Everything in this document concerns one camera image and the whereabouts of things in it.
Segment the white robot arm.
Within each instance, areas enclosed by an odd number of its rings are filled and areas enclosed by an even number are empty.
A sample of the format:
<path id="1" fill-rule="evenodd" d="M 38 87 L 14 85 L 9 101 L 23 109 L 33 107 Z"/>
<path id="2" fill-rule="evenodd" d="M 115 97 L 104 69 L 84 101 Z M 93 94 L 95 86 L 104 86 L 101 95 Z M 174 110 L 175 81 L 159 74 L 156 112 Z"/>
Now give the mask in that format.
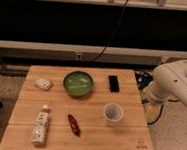
<path id="1" fill-rule="evenodd" d="M 159 65 L 152 77 L 153 81 L 144 89 L 150 103 L 160 105 L 174 96 L 187 107 L 187 60 Z"/>

